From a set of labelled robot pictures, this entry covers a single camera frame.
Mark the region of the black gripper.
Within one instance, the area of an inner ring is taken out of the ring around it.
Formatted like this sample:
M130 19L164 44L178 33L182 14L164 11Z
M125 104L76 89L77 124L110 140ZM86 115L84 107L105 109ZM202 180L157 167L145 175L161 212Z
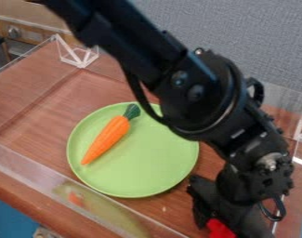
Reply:
M210 179L192 175L188 193L193 200L192 211L200 230L212 218L217 218L237 234L237 238L276 238L257 207L231 203Z

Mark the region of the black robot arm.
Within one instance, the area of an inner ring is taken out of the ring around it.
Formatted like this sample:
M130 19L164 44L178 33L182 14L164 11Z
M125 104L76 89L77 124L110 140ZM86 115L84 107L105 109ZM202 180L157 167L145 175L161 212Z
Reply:
M150 117L182 138L205 142L225 160L217 179L192 176L188 192L198 227L219 220L219 238L276 238L279 202L293 188L289 143L263 109L263 83L210 50L189 50L129 0L28 0L46 6L78 40L117 59Z

